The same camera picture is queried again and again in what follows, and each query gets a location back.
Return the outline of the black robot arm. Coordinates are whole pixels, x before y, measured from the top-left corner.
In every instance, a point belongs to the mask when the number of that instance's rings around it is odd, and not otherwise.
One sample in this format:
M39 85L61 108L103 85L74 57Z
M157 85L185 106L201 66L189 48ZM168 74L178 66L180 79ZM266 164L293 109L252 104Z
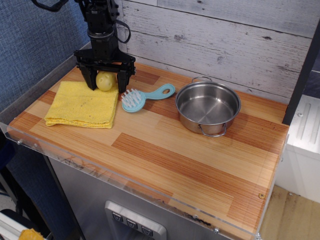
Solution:
M76 66L91 90L97 88L99 71L116 73L120 93L127 90L130 77L136 74L133 56L122 52L119 43L126 44L131 35L122 41L118 37L117 24L129 26L117 19L119 5L113 0L79 0L82 15L87 23L87 35L91 48L76 50Z

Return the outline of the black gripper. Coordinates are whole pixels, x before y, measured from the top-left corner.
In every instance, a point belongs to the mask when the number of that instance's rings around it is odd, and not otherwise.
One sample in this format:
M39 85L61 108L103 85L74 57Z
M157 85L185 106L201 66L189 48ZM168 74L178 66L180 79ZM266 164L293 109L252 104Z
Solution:
M135 58L119 49L116 37L92 38L91 48L76 50L76 65L91 90L97 88L97 71L117 73L119 93L127 90L130 76L136 73Z

